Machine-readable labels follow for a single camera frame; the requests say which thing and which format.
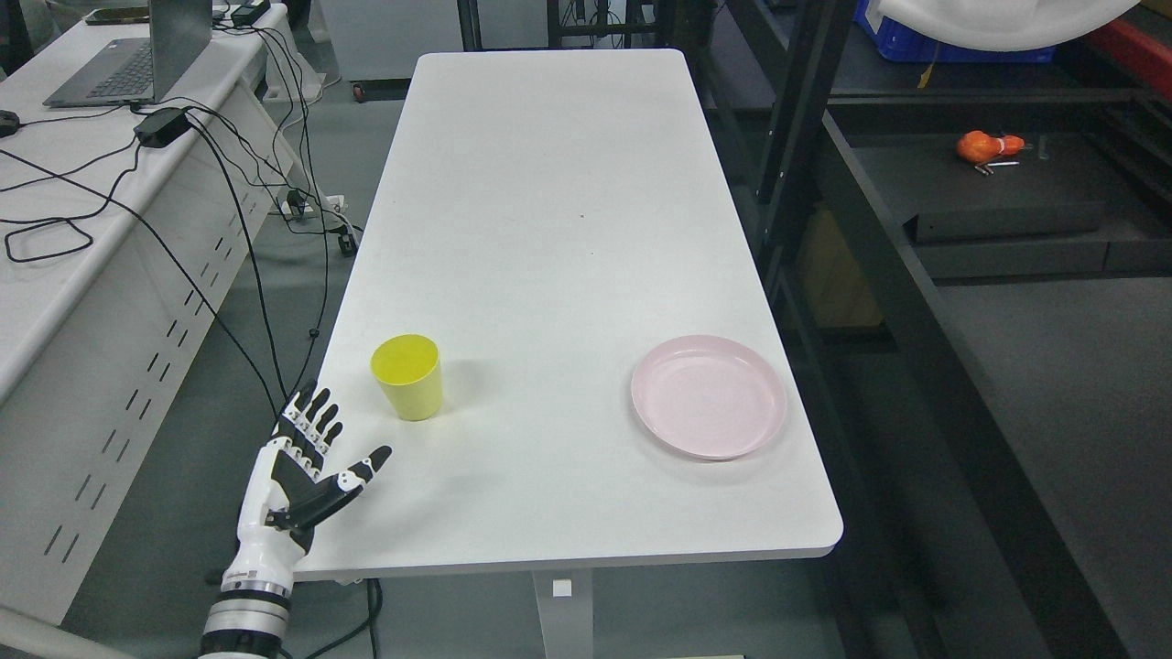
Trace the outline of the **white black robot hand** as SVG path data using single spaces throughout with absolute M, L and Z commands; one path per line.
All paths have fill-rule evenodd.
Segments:
M 287 596 L 315 529 L 364 491 L 390 458 L 383 444 L 352 466 L 325 474 L 325 458 L 343 432 L 331 389 L 314 381 L 277 414 L 270 440 L 255 454 L 237 521 L 237 553 L 222 575 L 222 592 L 259 589 Z

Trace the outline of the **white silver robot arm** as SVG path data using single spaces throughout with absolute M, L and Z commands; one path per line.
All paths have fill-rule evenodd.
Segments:
M 202 630 L 200 658 L 277 658 L 289 621 L 289 599 L 263 589 L 219 593 Z

